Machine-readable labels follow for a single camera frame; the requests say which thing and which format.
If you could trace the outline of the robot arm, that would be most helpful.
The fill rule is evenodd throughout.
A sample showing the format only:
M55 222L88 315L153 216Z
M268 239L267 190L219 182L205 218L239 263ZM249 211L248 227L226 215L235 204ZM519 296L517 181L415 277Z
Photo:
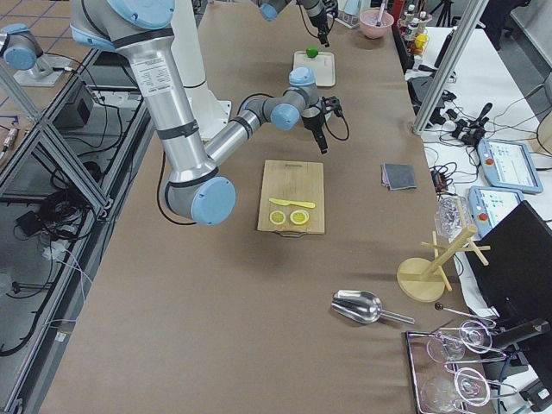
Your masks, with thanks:
M254 1L254 4L258 7L260 14L268 22L274 21L290 3L291 1L285 0ZM328 37L331 31L329 16L331 16L332 19L335 19L338 16L338 2L305 0L295 1L295 4L300 8L301 12L306 13L311 26L317 31L316 34L311 35L316 37L321 45L329 47Z
M329 100L321 97L310 68L289 74L280 97L251 97L208 142L200 137L181 71L201 66L197 23L189 1L72 1L73 39L119 53L130 65L172 171L163 198L168 209L202 225L225 221L235 206L235 187L219 166L264 123L282 130L302 122L322 153Z

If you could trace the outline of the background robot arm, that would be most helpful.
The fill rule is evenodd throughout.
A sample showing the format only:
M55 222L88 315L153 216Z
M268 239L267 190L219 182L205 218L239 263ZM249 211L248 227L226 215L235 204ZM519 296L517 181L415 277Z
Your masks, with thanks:
M15 69L15 80L21 86L53 87L71 60L47 56L30 29L23 23L1 28L1 58Z

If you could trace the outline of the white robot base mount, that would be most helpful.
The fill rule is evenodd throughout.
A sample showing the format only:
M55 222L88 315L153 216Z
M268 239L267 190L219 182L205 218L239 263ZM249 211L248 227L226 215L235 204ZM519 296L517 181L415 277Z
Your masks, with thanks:
M210 141L228 124L232 103L219 100L208 86L191 1L175 1L171 25L172 54L181 83L198 122L201 139Z

